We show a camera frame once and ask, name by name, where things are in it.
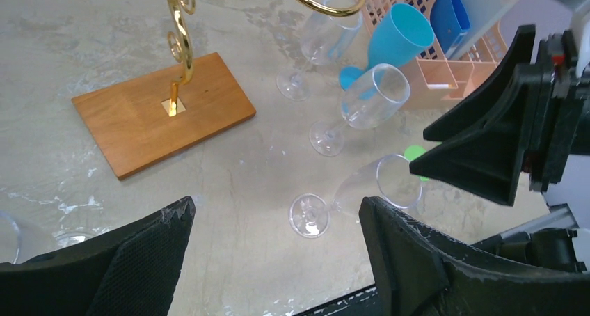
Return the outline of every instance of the gold rod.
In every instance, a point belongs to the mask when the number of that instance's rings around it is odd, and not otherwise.
[[[168,32],[168,46],[174,59],[178,63],[182,63],[184,68],[182,75],[170,84],[170,108],[168,115],[175,116],[177,113],[178,87],[182,84],[189,83],[193,78],[193,45],[189,36],[189,30],[184,23],[182,10],[187,15],[192,15],[195,12],[195,0],[167,1],[176,28],[176,33],[172,31]]]
[[[366,0],[358,0],[358,2],[348,8],[331,8],[330,6],[325,6],[322,3],[318,3],[314,0],[296,0],[299,3],[311,8],[314,11],[325,15],[331,15],[333,17],[348,17],[349,15],[353,15],[360,11],[360,9],[365,5]]]

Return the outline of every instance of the clear plastic wine glass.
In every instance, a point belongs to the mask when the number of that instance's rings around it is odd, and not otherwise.
[[[323,5],[348,7],[354,0],[324,0]],[[279,91],[291,100],[306,100],[311,90],[305,73],[313,65],[327,65],[340,59],[353,42],[360,26],[360,13],[348,17],[332,17],[314,12],[301,29],[301,52],[306,61],[300,69],[287,69],[276,78]]]
[[[20,264],[57,248],[50,233],[0,210],[0,263]]]
[[[298,196],[289,208],[289,223],[303,237],[320,237],[330,225],[330,212],[338,211],[358,219],[360,203],[365,196],[379,196],[392,206],[408,209],[419,203],[422,181],[419,176],[410,174],[407,158],[387,155],[345,179],[329,205],[315,194]]]
[[[347,125],[371,129],[391,118],[410,97],[410,84],[399,69],[389,64],[375,65],[344,92],[340,100],[341,120],[317,121],[310,129],[313,148],[324,156],[335,156],[344,147]]]

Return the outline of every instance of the blue cup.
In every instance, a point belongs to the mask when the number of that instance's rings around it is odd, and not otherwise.
[[[400,68],[434,43],[428,19],[406,3],[396,3],[375,28],[369,42],[369,64],[362,70],[346,67],[340,72],[340,86],[346,90],[358,77],[379,63]]]

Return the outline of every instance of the wooden board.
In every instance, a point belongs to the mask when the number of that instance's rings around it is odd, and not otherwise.
[[[181,65],[72,98],[119,180],[256,114],[219,54],[196,58],[194,67],[192,81],[179,89],[186,111],[173,117],[162,102]]]

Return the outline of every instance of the pink plastic basket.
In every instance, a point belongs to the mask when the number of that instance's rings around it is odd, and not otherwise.
[[[435,0],[367,0],[362,16],[369,33],[397,2],[416,7],[426,18]],[[412,86],[404,109],[440,109],[453,107],[480,86],[502,60],[507,47],[500,35],[499,23],[457,61],[445,58],[438,41],[415,60],[402,67]]]

